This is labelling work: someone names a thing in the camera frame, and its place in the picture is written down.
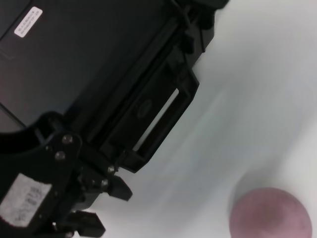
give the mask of white tabletop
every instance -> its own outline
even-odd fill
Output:
[[[195,67],[190,108],[126,203],[92,207],[109,238],[230,238],[233,202],[262,186],[301,200],[317,228],[317,2],[232,0]]]

